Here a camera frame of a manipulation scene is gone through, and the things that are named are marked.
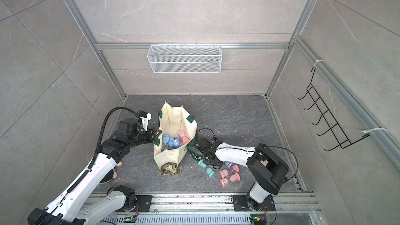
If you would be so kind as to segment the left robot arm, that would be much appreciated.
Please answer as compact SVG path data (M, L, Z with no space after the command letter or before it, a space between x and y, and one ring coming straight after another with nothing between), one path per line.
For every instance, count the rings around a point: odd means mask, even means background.
M161 134L160 130L148 126L150 113L145 111L137 113L123 107L123 110L132 113L134 117L122 120L115 133L104 141L103 134L107 121L112 113L120 109L115 107L106 115L90 163L46 208L34 209L27 218L28 224L95 225L107 215L120 209L139 211L140 202L135 196L135 191L123 185L112 188L110 193L91 206L83 207L87 198L106 176L114 177L114 168L121 163L131 148L142 144L153 144Z

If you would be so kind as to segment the blue hourglass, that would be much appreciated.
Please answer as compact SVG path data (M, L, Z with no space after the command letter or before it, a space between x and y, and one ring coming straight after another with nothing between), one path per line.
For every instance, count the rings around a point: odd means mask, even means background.
M169 148L171 148L171 149L173 149L173 148L178 148L178 147L180 146L180 140L179 140L179 139L172 139L172 140L169 140L168 146L169 146Z

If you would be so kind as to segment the cream canvas tote bag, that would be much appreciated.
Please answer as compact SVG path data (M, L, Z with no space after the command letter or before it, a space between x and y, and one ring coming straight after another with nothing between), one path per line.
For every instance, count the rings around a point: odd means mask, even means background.
M180 175L182 160L189 151L197 135L197 122L184 107L173 107L165 103L158 112L158 129L161 130L160 145L154 144L154 160L161 175ZM178 148L169 148L168 142L179 139L179 131L184 130L191 140L188 144L181 144Z

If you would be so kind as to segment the teal hourglass front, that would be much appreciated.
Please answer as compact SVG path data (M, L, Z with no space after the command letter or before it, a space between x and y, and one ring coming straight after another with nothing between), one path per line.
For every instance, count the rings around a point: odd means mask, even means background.
M209 178L211 178L215 174L215 171L212 170L211 168L208 168L206 172L207 172Z

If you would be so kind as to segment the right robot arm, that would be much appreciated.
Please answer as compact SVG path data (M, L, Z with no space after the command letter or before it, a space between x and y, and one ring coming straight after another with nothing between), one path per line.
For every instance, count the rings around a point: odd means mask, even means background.
M292 176L288 176L290 167L273 149L290 150L279 146L259 144L256 147L240 147L219 141L216 136L210 142L195 135L190 143L201 154L198 165L209 171L219 171L220 185L226 187L230 183L241 181L240 166L247 168L255 179L255 183L246 195L235 194L232 203L235 210L267 211L275 209L273 195L277 195L283 184L296 177L299 167Z

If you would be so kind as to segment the teal hourglass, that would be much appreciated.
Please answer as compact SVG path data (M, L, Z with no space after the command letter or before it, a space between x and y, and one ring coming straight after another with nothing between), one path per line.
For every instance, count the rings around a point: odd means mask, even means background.
M211 168L208 168L206 172L207 172L209 178L211 178L215 174L215 171L212 170Z
M207 165L204 163L203 160L200 160L200 161L198 162L198 166L200 166L200 167L202 167L202 168L206 168L206 167L207 167Z

